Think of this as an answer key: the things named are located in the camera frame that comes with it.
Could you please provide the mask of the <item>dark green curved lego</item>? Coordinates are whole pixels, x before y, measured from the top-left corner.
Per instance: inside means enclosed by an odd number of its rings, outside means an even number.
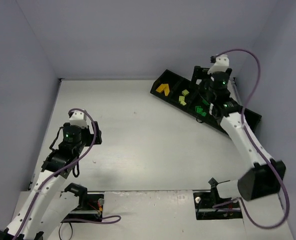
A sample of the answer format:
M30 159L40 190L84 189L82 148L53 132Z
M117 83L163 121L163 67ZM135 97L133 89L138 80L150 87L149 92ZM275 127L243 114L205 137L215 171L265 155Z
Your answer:
M202 114L203 113L203 108L201 106L196 106L195 107L195 111L198 113L198 114Z

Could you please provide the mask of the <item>long yellow lego brick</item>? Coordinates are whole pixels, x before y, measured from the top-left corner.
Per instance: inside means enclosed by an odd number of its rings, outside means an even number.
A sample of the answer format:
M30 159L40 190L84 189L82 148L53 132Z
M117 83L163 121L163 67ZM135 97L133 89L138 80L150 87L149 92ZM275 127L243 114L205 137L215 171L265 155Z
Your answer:
M167 97L169 95L169 93L170 93L169 84L165 83L163 86L164 86L163 93Z

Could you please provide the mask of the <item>yellow lego brick from stack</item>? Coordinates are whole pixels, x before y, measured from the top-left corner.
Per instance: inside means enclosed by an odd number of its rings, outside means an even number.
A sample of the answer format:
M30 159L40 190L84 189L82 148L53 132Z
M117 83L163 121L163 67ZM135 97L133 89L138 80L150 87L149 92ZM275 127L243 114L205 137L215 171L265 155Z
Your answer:
M156 89L156 91L157 91L158 93L162 93L162 92L164 92L165 88L166 88L166 84L161 84L161 85Z

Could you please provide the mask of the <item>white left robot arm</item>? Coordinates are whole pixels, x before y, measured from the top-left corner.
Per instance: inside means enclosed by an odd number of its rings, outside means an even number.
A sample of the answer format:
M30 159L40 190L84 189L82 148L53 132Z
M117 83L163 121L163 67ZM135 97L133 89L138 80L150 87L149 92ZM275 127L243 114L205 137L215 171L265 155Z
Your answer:
M78 166L82 150L102 143L98 123L92 121L91 127L93 133L85 120L64 123L63 141L47 156L26 202L8 226L0 230L0 240L46 240L72 210L87 202L87 188L76 183L65 187L59 198L55 196Z

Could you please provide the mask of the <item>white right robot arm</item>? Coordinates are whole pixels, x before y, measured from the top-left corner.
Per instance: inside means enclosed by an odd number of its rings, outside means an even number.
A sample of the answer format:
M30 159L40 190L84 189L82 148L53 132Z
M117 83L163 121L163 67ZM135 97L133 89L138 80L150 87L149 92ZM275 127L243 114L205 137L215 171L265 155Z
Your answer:
M209 115L228 134L247 166L239 179L217 186L220 197L251 201L283 190L286 167L262 147L245 120L242 106L231 97L227 88L230 73L231 69L208 73L207 68L195 66L191 85L205 99Z

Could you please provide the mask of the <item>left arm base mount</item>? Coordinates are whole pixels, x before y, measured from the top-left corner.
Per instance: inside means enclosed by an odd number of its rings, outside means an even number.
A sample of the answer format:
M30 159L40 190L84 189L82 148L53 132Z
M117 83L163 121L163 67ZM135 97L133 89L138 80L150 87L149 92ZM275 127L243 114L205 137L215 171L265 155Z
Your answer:
M87 199L64 218L82 219L93 222L101 222L103 217L104 192L90 191L87 193Z

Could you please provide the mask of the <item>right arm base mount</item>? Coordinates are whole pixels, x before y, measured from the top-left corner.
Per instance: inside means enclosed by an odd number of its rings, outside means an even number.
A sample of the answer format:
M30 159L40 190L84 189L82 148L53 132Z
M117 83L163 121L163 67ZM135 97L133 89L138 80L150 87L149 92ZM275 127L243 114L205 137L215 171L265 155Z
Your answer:
M193 192L195 216L198 221L242 219L238 200L220 198L212 191Z

